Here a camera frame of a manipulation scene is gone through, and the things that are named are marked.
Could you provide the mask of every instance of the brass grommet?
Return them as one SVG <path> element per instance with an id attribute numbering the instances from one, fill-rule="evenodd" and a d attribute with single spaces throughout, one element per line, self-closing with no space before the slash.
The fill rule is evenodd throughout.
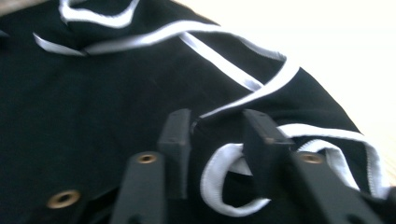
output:
<path id="1" fill-rule="evenodd" d="M 50 197 L 47 207 L 51 209 L 65 208 L 76 203 L 80 196 L 79 192 L 75 189 L 65 190 Z"/>
<path id="2" fill-rule="evenodd" d="M 302 154 L 302 155 L 300 155 L 300 158 L 301 158 L 301 160 L 308 162 L 308 163 L 314 163 L 314 164 L 323 163 L 323 159 L 317 155 Z"/>
<path id="3" fill-rule="evenodd" d="M 157 157 L 151 154 L 141 155 L 137 158 L 139 163 L 152 163 L 157 160 Z"/>

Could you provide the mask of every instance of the black garment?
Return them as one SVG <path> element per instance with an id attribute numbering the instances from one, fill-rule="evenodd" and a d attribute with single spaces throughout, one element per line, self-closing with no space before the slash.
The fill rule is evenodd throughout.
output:
<path id="1" fill-rule="evenodd" d="M 102 0 L 76 7 L 112 15 L 129 4 Z M 203 202 L 199 186 L 214 151 L 242 141 L 244 108 L 267 113 L 279 125 L 305 123 L 358 132 L 305 70 L 266 97 L 199 118 L 249 91 L 176 36 L 145 48 L 73 57 L 44 51 L 33 33 L 83 49 L 147 34 L 172 21 L 213 22 L 170 1 L 141 0 L 125 28 L 78 21 L 66 26 L 58 6 L 58 1 L 49 1 L 0 20 L 0 29 L 9 35 L 0 39 L 0 223 L 25 223 L 51 195 L 65 189 L 81 189 L 93 198 L 116 187 L 128 158 L 156 150 L 167 115 L 181 108 L 189 108 L 197 121 L 191 136 L 190 198 L 188 205 L 170 202 L 169 223 L 301 223 L 301 211 L 287 200 L 270 202 L 248 217 L 218 214 Z M 256 54 L 230 35 L 192 34 L 261 83 L 283 64 Z M 295 138 L 295 149 L 311 139 Z M 369 191 L 364 145 L 329 141 L 343 149 L 359 187 Z M 235 205 L 251 200 L 255 193 L 249 177 L 229 174 L 223 196 Z"/>

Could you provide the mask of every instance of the metal ring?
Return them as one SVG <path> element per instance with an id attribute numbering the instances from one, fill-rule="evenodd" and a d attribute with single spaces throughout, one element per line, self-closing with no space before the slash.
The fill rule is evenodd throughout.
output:
<path id="1" fill-rule="evenodd" d="M 50 197 L 47 207 L 51 209 L 65 208 L 76 203 L 80 196 L 80 193 L 75 189 L 65 190 Z"/>
<path id="2" fill-rule="evenodd" d="M 139 163 L 152 163 L 157 160 L 157 157 L 151 154 L 142 155 L 137 158 Z"/>
<path id="3" fill-rule="evenodd" d="M 308 163 L 313 163 L 313 164 L 323 163 L 323 159 L 317 155 L 302 154 L 302 155 L 300 155 L 300 158 L 301 158 L 301 160 L 308 162 Z"/>

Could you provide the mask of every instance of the black fabric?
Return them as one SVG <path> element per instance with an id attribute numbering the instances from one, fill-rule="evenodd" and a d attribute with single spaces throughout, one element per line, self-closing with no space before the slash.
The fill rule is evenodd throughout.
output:
<path id="1" fill-rule="evenodd" d="M 129 3 L 87 1 L 74 7 L 112 15 Z M 220 215 L 202 201 L 199 181 L 218 147 L 241 142 L 244 108 L 267 113 L 279 125 L 299 122 L 357 132 L 309 74 L 301 69 L 280 91 L 198 119 L 249 91 L 177 37 L 142 49 L 73 57 L 44 51 L 33 33 L 81 49 L 105 39 L 145 34 L 172 21 L 209 20 L 170 1 L 141 0 L 133 24 L 116 32 L 86 22 L 66 26 L 58 6 L 58 1 L 49 1 L 0 20 L 0 29 L 9 34 L 0 40 L 0 223 L 25 223 L 60 190 L 84 189 L 84 197 L 93 198 L 116 187 L 128 158 L 156 150 L 167 115 L 181 108 L 191 109 L 197 125 L 191 136 L 190 198 L 170 202 L 170 223 L 301 223 L 301 211 L 288 199 L 271 202 L 249 217 Z M 282 66 L 233 37 L 194 35 L 263 83 Z M 294 140 L 300 146 L 310 139 Z M 363 146 L 334 143 L 345 150 L 358 184 L 368 191 Z M 253 189 L 248 177 L 228 175 L 224 200 L 244 203 L 254 197 Z"/>

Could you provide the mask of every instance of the white trim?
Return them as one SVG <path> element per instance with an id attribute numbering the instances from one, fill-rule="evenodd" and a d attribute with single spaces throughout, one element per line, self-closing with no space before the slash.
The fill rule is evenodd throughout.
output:
<path id="1" fill-rule="evenodd" d="M 59 5 L 61 19 L 65 23 L 68 23 L 69 21 L 87 21 L 110 28 L 120 29 L 131 24 L 132 18 L 134 16 L 134 11 L 136 10 L 136 7 L 139 3 L 139 0 L 133 0 L 131 4 L 127 8 L 125 8 L 120 14 L 114 16 L 105 16 L 102 14 L 94 13 L 84 8 L 71 8 L 72 4 L 84 1 L 85 0 L 61 0 Z"/>
<path id="2" fill-rule="evenodd" d="M 52 53 L 61 52 L 62 54 L 65 54 L 65 55 L 85 56 L 85 54 L 82 51 L 70 49 L 70 48 L 62 46 L 62 45 L 51 43 L 51 42 L 41 38 L 40 36 L 38 36 L 35 33 L 33 33 L 33 36 L 35 37 L 35 42 L 37 43 L 37 45 L 40 46 L 42 49 L 45 49 L 48 52 L 52 52 Z"/>
<path id="3" fill-rule="evenodd" d="M 387 198 L 389 182 L 379 152 L 361 133 L 340 129 L 325 129 L 307 124 L 295 123 L 279 126 L 278 129 L 287 137 L 323 136 L 362 142 L 367 153 L 367 177 L 370 191 L 377 198 Z"/>
<path id="4" fill-rule="evenodd" d="M 344 182 L 345 185 L 360 190 L 358 184 L 350 172 L 347 164 L 346 157 L 344 156 L 341 149 L 329 142 L 323 140 L 312 140 L 301 146 L 298 151 L 314 152 L 318 153 L 321 150 L 326 152 L 326 161 L 330 168 L 338 175 L 338 177 Z"/>
<path id="5" fill-rule="evenodd" d="M 237 33 L 234 33 L 230 30 L 224 29 L 214 24 L 205 24 L 198 21 L 174 21 L 148 34 L 131 35 L 120 39 L 108 40 L 92 44 L 87 48 L 83 49 L 82 52 L 87 52 L 90 55 L 98 55 L 126 51 L 129 49 L 143 48 L 155 45 L 169 38 L 178 36 L 184 32 L 220 33 L 232 35 L 241 40 L 245 45 L 247 45 L 247 47 L 260 54 L 261 56 L 280 60 L 282 62 L 286 60 L 286 57 L 281 53 L 258 47 L 254 45 L 251 41 L 247 40 L 241 35 L 238 35 Z M 43 49 L 48 52 L 55 52 L 67 55 L 67 53 L 63 51 L 55 51 L 45 48 Z"/>
<path id="6" fill-rule="evenodd" d="M 190 35 L 189 33 L 183 33 L 179 37 L 187 46 L 213 63 L 221 72 L 237 82 L 239 85 L 250 91 L 257 91 L 263 87 L 260 81 L 258 81 L 256 78 L 250 76 L 242 69 L 235 66 L 233 63 L 227 61 L 212 48 L 204 44 L 193 35 Z"/>
<path id="7" fill-rule="evenodd" d="M 266 95 L 269 95 L 275 91 L 278 91 L 279 89 L 284 87 L 286 84 L 288 84 L 294 78 L 294 76 L 297 74 L 299 69 L 300 69 L 300 66 L 297 63 L 295 63 L 293 60 L 288 58 L 285 61 L 285 63 L 283 64 L 281 70 L 268 83 L 266 83 L 261 89 L 259 89 L 258 91 L 255 91 L 255 92 L 253 92 L 239 100 L 236 100 L 232 103 L 229 103 L 229 104 L 221 106 L 215 110 L 212 110 L 208 113 L 205 113 L 205 114 L 201 115 L 200 118 L 203 119 L 203 118 L 213 116 L 214 114 L 217 114 L 220 111 L 247 104 L 249 102 L 252 102 L 254 100 L 262 98 Z"/>
<path id="8" fill-rule="evenodd" d="M 220 147 L 210 158 L 201 176 L 201 195 L 204 202 L 225 216 L 245 217 L 259 211 L 270 202 L 269 199 L 259 198 L 241 207 L 233 207 L 223 202 L 225 176 L 233 164 L 242 157 L 242 144 Z"/>

